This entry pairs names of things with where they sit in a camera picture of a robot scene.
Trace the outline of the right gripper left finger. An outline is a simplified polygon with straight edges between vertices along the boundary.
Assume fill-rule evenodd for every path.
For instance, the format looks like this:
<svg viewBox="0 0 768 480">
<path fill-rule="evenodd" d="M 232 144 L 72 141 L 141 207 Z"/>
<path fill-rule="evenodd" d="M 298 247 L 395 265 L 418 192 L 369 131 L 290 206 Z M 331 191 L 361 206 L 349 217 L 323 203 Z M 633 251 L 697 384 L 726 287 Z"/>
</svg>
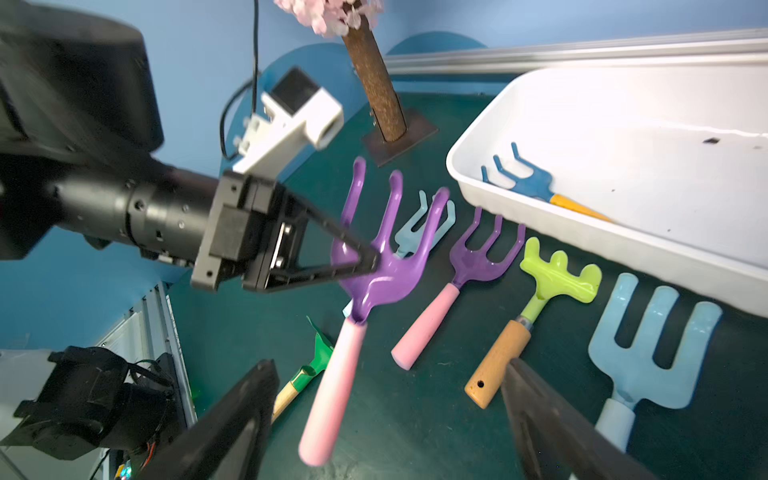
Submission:
<svg viewBox="0 0 768 480">
<path fill-rule="evenodd" d="M 271 433 L 278 387 L 275 363 L 260 361 L 138 477 L 256 479 Z"/>
</svg>

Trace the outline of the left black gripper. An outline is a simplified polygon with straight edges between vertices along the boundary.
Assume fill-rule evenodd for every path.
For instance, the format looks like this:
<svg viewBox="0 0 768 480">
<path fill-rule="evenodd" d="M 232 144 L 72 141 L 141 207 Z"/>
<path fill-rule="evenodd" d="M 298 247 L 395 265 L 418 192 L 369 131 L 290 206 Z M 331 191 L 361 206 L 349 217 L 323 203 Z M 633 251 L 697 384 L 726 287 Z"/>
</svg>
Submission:
<svg viewBox="0 0 768 480">
<path fill-rule="evenodd" d="M 353 258 L 301 266 L 310 223 L 348 247 Z M 227 172 L 215 191 L 191 284 L 216 291 L 222 282 L 240 278 L 246 290 L 272 293 L 368 275 L 379 261 L 375 248 L 285 184 Z"/>
</svg>

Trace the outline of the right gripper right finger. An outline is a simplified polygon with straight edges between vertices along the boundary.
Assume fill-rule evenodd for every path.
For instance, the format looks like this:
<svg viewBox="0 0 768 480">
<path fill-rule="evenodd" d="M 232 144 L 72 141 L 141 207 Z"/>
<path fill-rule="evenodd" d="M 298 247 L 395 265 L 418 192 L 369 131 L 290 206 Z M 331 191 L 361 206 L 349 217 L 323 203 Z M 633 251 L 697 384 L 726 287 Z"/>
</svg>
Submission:
<svg viewBox="0 0 768 480">
<path fill-rule="evenodd" d="M 501 393 L 526 479 L 653 479 L 604 438 L 526 362 L 505 367 Z"/>
</svg>

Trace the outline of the light blue fork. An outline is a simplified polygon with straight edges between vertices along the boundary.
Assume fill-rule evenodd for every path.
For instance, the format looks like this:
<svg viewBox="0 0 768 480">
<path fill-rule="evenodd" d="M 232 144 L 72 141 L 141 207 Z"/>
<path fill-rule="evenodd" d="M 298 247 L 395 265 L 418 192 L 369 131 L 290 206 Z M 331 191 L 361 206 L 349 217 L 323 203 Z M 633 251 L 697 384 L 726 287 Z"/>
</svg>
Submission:
<svg viewBox="0 0 768 480">
<path fill-rule="evenodd" d="M 370 244 L 380 254 L 379 266 L 371 274 L 340 282 L 350 297 L 342 312 L 346 320 L 355 324 L 364 324 L 374 308 L 397 303 L 415 289 L 425 270 L 435 238 L 442 230 L 443 212 L 452 204 L 448 189 L 439 188 L 429 208 L 422 212 L 424 223 L 419 230 L 410 233 L 410 254 L 400 256 L 398 253 L 405 249 L 405 244 L 398 242 L 396 248 L 391 247 L 394 223 L 403 197 L 400 180 L 397 175 L 391 178 L 384 215 L 377 235 Z"/>
<path fill-rule="evenodd" d="M 637 286 L 635 275 L 619 275 L 588 345 L 593 364 L 613 382 L 595 429 L 622 453 L 627 451 L 640 401 L 649 400 L 672 410 L 690 404 L 710 339 L 722 316 L 720 306 L 709 301 L 696 303 L 672 366 L 662 368 L 653 355 L 679 293 L 669 286 L 656 288 L 632 344 L 622 347 L 615 337 Z"/>
</svg>

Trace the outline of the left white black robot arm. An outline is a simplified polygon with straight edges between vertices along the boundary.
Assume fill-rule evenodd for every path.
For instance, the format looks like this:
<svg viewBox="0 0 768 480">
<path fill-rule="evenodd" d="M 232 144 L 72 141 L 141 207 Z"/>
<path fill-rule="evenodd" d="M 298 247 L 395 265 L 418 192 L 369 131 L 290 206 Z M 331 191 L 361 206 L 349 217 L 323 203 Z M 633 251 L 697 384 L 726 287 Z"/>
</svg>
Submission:
<svg viewBox="0 0 768 480">
<path fill-rule="evenodd" d="M 262 96 L 220 177 L 163 164 L 142 34 L 83 12 L 1 5 L 1 256 L 25 258 L 53 227 L 188 267 L 195 287 L 240 278 L 275 291 L 373 273 L 379 252 L 279 174 L 343 126 L 340 104 L 293 68 Z"/>
</svg>

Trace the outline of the white plastic storage box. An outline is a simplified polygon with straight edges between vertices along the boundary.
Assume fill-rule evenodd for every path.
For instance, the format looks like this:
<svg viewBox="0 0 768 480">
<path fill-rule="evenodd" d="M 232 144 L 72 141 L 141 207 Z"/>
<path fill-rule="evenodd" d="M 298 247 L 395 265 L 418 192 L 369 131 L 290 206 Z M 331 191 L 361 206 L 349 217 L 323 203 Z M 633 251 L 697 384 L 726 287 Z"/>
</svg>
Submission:
<svg viewBox="0 0 768 480">
<path fill-rule="evenodd" d="M 613 223 L 508 188 L 551 190 Z M 753 315 L 767 313 L 767 70 L 541 69 L 508 84 L 449 150 L 466 201 Z"/>
</svg>

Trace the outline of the green rake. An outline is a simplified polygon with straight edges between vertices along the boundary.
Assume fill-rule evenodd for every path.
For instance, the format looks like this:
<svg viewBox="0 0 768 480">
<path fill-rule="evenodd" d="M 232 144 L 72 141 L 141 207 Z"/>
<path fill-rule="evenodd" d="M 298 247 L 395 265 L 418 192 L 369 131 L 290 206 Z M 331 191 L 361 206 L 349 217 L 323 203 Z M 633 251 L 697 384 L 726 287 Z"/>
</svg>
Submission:
<svg viewBox="0 0 768 480">
<path fill-rule="evenodd" d="M 310 384 L 310 382 L 326 370 L 332 356 L 334 345 L 330 339 L 307 317 L 307 320 L 315 332 L 314 357 L 307 364 L 300 367 L 291 380 L 277 394 L 272 422 L 275 422 L 297 396 Z"/>
</svg>

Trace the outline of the purple rake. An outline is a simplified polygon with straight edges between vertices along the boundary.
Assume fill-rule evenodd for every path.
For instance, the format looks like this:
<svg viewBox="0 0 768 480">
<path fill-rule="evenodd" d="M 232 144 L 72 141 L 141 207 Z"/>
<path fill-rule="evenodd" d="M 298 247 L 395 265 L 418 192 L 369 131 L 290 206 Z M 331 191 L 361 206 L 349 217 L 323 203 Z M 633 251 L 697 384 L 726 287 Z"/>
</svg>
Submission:
<svg viewBox="0 0 768 480">
<path fill-rule="evenodd" d="M 436 192 L 418 248 L 410 257 L 400 259 L 390 246 L 390 237 L 403 196 L 403 176 L 400 171 L 396 170 L 390 175 L 389 185 L 387 206 L 378 234 L 371 243 L 374 251 L 380 255 L 377 270 L 340 282 L 351 298 L 352 310 L 342 324 L 298 446 L 299 457 L 308 466 L 323 466 L 332 457 L 354 383 L 367 330 L 366 320 L 373 308 L 396 303 L 416 287 L 450 197 L 446 187 Z"/>
</svg>

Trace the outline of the purple fork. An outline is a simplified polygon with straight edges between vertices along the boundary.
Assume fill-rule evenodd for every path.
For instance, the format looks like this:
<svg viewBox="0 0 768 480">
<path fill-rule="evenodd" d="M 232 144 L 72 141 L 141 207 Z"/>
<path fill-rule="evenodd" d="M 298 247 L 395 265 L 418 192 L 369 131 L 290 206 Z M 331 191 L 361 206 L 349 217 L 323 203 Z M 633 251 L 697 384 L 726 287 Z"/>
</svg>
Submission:
<svg viewBox="0 0 768 480">
<path fill-rule="evenodd" d="M 470 281 L 490 282 L 498 279 L 511 267 L 522 249 L 527 226 L 520 223 L 516 230 L 516 240 L 501 262 L 488 259 L 487 253 L 501 234 L 504 217 L 494 217 L 494 229 L 490 237 L 478 250 L 467 248 L 467 241 L 480 224 L 483 209 L 477 207 L 473 221 L 459 237 L 449 252 L 450 263 L 454 269 L 452 280 L 447 283 L 432 302 L 411 324 L 398 343 L 391 350 L 394 362 L 403 370 L 410 370 L 424 351 L 446 317 L 451 306 L 460 294 L 461 288 Z"/>
</svg>

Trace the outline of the lime fork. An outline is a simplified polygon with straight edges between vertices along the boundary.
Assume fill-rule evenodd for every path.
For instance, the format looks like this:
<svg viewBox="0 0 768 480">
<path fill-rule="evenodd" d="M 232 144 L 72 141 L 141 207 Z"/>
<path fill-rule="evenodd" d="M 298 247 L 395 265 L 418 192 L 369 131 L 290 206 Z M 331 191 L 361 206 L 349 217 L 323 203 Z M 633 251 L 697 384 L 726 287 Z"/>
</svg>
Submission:
<svg viewBox="0 0 768 480">
<path fill-rule="evenodd" d="M 562 250 L 554 252 L 549 260 L 542 259 L 536 237 L 526 241 L 520 268 L 535 279 L 535 292 L 522 312 L 506 324 L 464 388 L 482 409 L 489 406 L 500 389 L 505 366 L 519 357 L 529 343 L 533 325 L 547 303 L 557 296 L 568 296 L 589 304 L 602 282 L 602 271 L 595 264 L 586 265 L 578 275 L 571 274 L 568 256 Z"/>
</svg>

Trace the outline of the blue rake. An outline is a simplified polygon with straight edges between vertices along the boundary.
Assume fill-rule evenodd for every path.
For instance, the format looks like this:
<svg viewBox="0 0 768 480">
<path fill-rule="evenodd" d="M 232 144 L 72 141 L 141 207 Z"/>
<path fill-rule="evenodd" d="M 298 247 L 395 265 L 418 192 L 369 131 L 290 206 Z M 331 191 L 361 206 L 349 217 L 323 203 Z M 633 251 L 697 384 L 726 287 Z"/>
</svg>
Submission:
<svg viewBox="0 0 768 480">
<path fill-rule="evenodd" d="M 560 194 L 555 194 L 551 190 L 551 183 L 553 181 L 552 175 L 547 171 L 544 170 L 535 164 L 529 162 L 528 160 L 524 159 L 520 152 L 519 148 L 516 142 L 511 143 L 511 149 L 514 156 L 514 159 L 529 167 L 532 170 L 532 173 L 528 177 L 519 177 L 510 171 L 508 171 L 502 164 L 501 159 L 498 155 L 493 156 L 493 162 L 495 165 L 496 170 L 505 176 L 506 178 L 512 180 L 514 182 L 514 185 L 510 188 L 508 188 L 508 191 L 524 195 L 529 198 L 538 199 L 545 201 L 549 204 L 577 212 L 592 218 L 596 218 L 599 220 L 607 221 L 610 223 L 613 223 L 613 220 L 611 220 L 609 217 L 596 212 L 578 202 L 575 202 L 574 200 L 565 197 Z"/>
</svg>

